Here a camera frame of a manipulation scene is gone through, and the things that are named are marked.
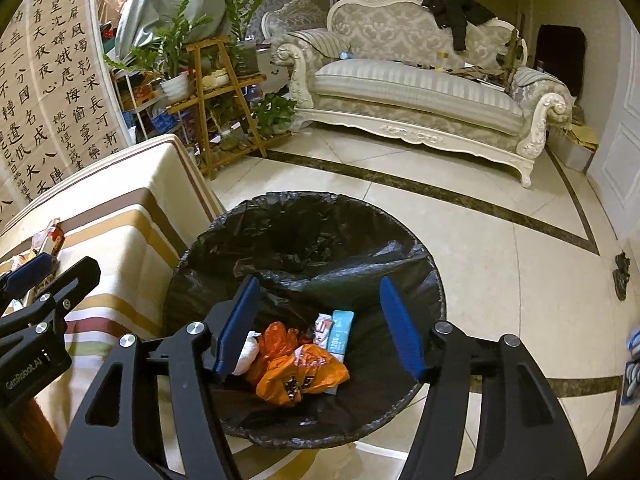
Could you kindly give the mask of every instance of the black jacket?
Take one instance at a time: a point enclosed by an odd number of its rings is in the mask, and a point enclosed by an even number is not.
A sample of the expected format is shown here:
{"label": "black jacket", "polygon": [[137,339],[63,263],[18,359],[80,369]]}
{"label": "black jacket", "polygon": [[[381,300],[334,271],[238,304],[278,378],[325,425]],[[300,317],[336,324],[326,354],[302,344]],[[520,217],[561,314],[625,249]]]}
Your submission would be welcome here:
{"label": "black jacket", "polygon": [[495,18],[495,14],[474,0],[423,0],[436,19],[438,27],[451,27],[453,50],[466,50],[466,22],[481,25]]}

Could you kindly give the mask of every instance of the trash can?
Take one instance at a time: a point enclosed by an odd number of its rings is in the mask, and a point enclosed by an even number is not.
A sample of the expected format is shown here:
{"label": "trash can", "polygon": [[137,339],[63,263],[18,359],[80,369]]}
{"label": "trash can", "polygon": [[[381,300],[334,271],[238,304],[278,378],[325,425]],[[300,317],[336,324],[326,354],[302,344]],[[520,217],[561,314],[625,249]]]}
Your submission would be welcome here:
{"label": "trash can", "polygon": [[164,304],[165,335],[203,320],[248,274],[261,287],[256,332],[274,321],[306,332],[319,313],[354,312],[344,360],[351,378],[334,396],[305,395],[285,408],[232,376],[210,390],[225,433],[271,448],[341,446],[408,406],[420,384],[400,364],[380,307],[380,279],[393,279],[421,333],[446,316],[433,257],[409,229],[343,195],[288,191],[242,202],[214,220],[178,263]]}

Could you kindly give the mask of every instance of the tile floor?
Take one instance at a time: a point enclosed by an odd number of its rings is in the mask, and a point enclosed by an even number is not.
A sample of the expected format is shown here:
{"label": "tile floor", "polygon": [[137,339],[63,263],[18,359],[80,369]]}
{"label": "tile floor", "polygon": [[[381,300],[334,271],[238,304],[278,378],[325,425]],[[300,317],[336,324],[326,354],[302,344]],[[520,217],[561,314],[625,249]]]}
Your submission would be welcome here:
{"label": "tile floor", "polygon": [[[515,174],[480,159],[437,152],[337,126],[312,124],[275,148],[439,186],[546,222],[581,238],[586,231],[572,198],[543,153],[524,189]],[[625,339],[640,324],[636,295],[615,295],[611,271],[621,250],[583,174],[563,169],[593,231],[599,255],[561,239],[422,194],[328,171],[248,157],[221,171],[212,190],[227,208],[279,190],[328,190],[372,203],[403,222],[434,256],[442,275],[449,319],[469,335],[519,335],[547,377],[619,376]],[[407,452],[427,387],[384,428],[363,439],[343,480],[396,478],[402,459],[371,450]],[[459,472],[471,468],[478,438],[479,394],[471,394]],[[615,409],[616,392],[561,399],[588,470],[600,461],[612,424],[613,443],[635,406]]]}

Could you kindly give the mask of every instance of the white box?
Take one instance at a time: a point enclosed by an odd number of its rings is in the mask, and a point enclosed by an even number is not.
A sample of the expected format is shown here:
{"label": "white box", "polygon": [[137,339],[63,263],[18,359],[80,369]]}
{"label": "white box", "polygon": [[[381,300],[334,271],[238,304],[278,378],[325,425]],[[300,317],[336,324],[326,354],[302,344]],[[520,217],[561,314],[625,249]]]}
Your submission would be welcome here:
{"label": "white box", "polygon": [[591,150],[574,142],[563,129],[556,126],[549,128],[547,143],[560,162],[571,170],[581,173],[586,170],[594,154]]}

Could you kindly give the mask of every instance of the sofa armrest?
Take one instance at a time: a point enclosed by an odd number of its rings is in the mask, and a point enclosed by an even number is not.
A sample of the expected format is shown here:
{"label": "sofa armrest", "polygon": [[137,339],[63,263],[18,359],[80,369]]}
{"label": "sofa armrest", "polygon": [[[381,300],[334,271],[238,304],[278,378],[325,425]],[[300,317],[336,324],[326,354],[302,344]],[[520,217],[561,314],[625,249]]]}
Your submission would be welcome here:
{"label": "sofa armrest", "polygon": [[534,159],[545,147],[547,123],[560,127],[571,124],[571,92],[549,74],[520,67],[514,74],[509,95],[520,106],[525,119],[516,152]]}
{"label": "sofa armrest", "polygon": [[348,52],[348,38],[324,28],[288,32],[271,41],[271,60],[277,65],[292,66],[289,84],[291,96],[299,108],[313,108],[313,79],[323,66]]}

